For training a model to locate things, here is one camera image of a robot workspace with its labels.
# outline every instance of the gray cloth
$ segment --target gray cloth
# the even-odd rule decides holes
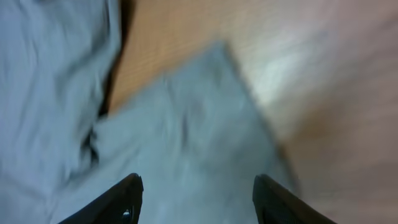
[[[140,223],[256,223],[255,175],[291,187],[222,42],[98,119],[119,48],[117,1],[27,2],[8,2],[15,23],[31,26],[27,14],[38,14],[42,29],[20,25],[0,39],[3,223],[60,222],[131,172],[144,183]],[[12,30],[9,20],[0,22]],[[21,61],[17,43],[30,53]],[[82,147],[90,129],[93,167]]]

